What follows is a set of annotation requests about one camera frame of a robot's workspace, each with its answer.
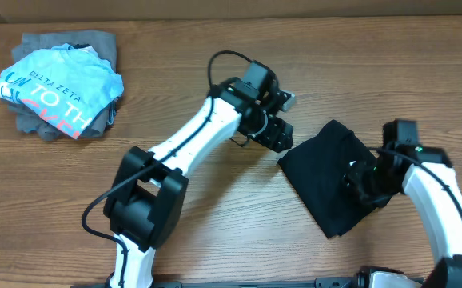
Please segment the dark teal t-shirt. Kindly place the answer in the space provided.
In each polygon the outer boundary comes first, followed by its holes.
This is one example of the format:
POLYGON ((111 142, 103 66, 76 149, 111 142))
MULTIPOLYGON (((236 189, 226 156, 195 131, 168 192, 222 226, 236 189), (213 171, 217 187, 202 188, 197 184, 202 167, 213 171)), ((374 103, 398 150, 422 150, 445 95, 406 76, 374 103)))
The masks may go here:
POLYGON ((327 238, 342 236, 389 198, 361 204, 343 177, 352 161, 375 162, 366 146, 336 120, 278 160, 286 178, 327 238))

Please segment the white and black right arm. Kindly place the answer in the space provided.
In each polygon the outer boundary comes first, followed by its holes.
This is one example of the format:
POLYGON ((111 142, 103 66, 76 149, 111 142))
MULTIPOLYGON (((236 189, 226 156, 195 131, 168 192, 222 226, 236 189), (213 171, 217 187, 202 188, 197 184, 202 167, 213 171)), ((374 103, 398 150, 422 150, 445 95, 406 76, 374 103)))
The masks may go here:
POLYGON ((383 126, 383 145, 372 164, 352 161, 343 182, 363 206, 382 206, 395 194, 416 207, 430 242, 435 266, 417 282, 397 272, 360 276, 358 287, 462 287, 462 194, 456 171, 442 148, 423 146, 414 121, 383 126))

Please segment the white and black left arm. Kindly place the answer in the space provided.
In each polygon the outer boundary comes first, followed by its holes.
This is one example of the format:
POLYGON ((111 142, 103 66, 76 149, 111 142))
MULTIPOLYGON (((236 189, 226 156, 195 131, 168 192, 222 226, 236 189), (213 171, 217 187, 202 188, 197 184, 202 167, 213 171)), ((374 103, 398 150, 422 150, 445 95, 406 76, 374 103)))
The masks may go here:
POLYGON ((131 148, 103 208, 117 242, 105 285, 152 286, 156 250, 179 221, 190 175, 235 133, 276 153, 291 148, 293 127, 277 113, 295 101, 267 66, 252 61, 243 78, 210 85, 201 109, 173 136, 147 151, 131 148))

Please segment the light blue printed t-shirt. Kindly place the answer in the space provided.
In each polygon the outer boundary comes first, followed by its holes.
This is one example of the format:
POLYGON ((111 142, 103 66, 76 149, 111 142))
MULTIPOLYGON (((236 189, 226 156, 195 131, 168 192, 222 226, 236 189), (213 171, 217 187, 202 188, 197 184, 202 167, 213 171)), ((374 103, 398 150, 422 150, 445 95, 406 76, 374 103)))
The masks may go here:
POLYGON ((92 46, 39 49, 0 73, 0 99, 79 138, 123 94, 122 77, 92 46))

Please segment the grey folded garment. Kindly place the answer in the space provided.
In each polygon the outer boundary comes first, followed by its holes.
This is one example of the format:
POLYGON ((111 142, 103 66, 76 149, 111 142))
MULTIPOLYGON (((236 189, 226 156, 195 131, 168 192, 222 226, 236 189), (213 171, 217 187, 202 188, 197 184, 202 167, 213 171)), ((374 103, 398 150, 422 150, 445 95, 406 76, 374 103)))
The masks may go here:
MULTIPOLYGON (((75 48, 92 46, 98 57, 107 60, 113 71, 117 70, 116 35, 100 30, 79 30, 46 34, 24 33, 20 45, 12 49, 12 59, 16 63, 39 49, 70 44, 75 48)), ((30 109, 18 104, 9 104, 8 109, 16 113, 17 130, 24 133, 36 133, 45 141, 53 141, 61 136, 61 131, 41 120, 30 109)), ((114 124, 115 105, 107 106, 83 131, 83 138, 99 138, 114 124)))

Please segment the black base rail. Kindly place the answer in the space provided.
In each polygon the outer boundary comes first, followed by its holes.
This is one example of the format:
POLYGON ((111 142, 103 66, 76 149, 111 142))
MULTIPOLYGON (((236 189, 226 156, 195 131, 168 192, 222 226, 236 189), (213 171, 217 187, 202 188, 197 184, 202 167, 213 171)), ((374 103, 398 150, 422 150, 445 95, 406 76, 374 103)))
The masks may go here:
POLYGON ((276 282, 154 282, 152 288, 347 288, 366 287, 364 277, 323 277, 310 281, 276 282))

